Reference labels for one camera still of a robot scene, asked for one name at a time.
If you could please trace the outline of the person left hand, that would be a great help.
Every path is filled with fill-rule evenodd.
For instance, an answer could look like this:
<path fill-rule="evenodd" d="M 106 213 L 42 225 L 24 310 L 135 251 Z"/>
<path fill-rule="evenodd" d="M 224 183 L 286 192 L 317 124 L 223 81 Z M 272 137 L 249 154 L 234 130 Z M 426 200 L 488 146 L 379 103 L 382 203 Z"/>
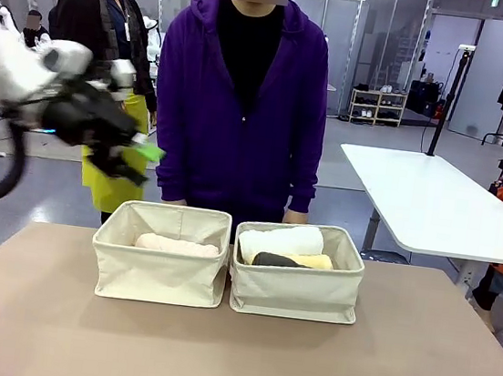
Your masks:
<path fill-rule="evenodd" d="M 308 214 L 287 209 L 283 216 L 282 222 L 294 225 L 306 225 L 308 223 Z"/>

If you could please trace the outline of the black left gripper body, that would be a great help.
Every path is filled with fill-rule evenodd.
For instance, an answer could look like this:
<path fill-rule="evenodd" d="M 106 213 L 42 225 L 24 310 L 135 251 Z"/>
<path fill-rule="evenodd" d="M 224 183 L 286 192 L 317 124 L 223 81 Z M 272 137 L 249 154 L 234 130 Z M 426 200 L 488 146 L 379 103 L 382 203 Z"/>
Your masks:
<path fill-rule="evenodd" d="M 128 147 L 138 133 L 138 122 L 107 90 L 90 84 L 69 88 L 45 104 L 41 126 L 53 129 L 70 146 L 92 149 Z"/>

